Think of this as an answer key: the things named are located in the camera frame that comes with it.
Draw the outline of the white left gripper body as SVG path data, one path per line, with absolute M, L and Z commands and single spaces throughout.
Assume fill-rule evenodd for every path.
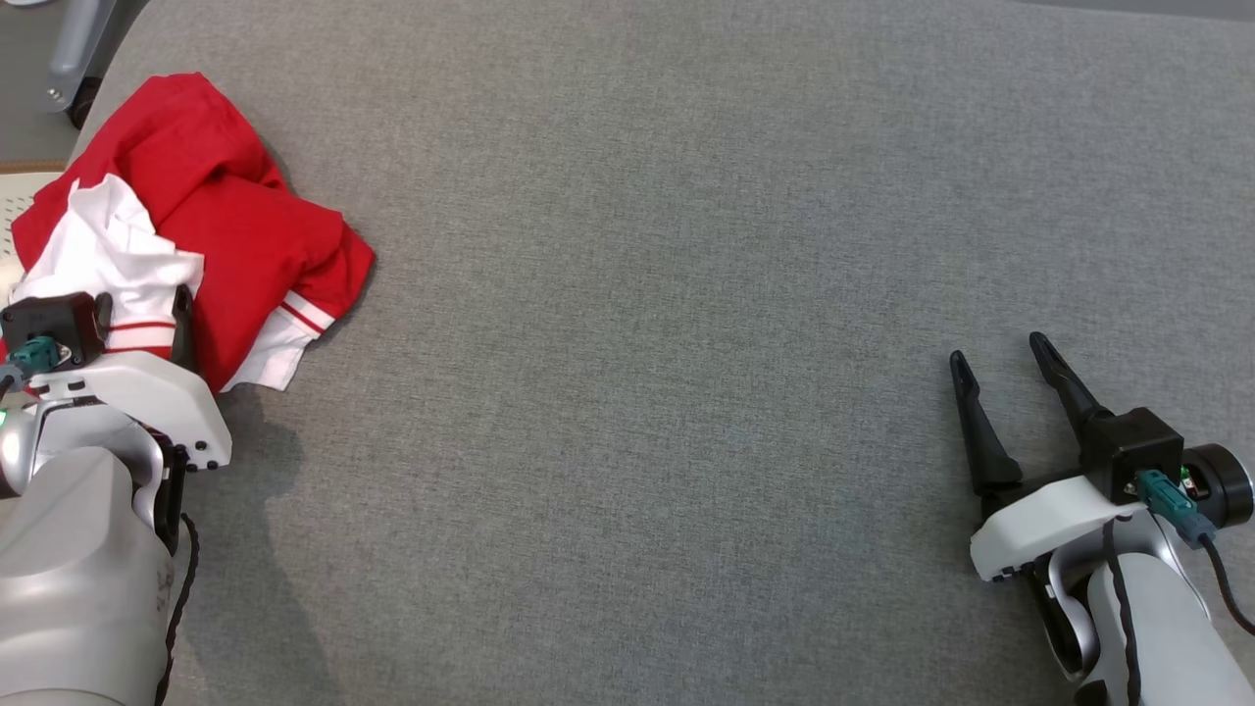
M 58 453 L 110 448 L 125 459 L 144 453 L 143 439 L 182 446 L 200 469 L 231 464 L 233 441 L 215 393 L 197 374 L 143 350 L 105 354 L 87 367 L 44 374 L 28 429 L 25 472 Z

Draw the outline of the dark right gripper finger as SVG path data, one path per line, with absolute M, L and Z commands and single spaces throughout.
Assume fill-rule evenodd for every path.
M 956 398 L 970 483 L 976 497 L 991 497 L 1022 487 L 1022 465 L 1005 451 L 980 403 L 980 385 L 968 357 L 954 350 L 949 367 Z
M 1089 425 L 1096 420 L 1113 418 L 1113 413 L 1089 393 L 1081 376 L 1072 370 L 1045 334 L 1032 331 L 1029 347 L 1038 362 L 1040 376 L 1058 394 L 1076 440 L 1086 441 Z

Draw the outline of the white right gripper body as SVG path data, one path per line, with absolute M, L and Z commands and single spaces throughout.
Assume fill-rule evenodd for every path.
M 1141 500 L 1111 502 L 1084 477 L 1058 479 L 981 523 L 970 537 L 970 561 L 981 581 L 995 581 L 1108 520 L 1146 509 Z

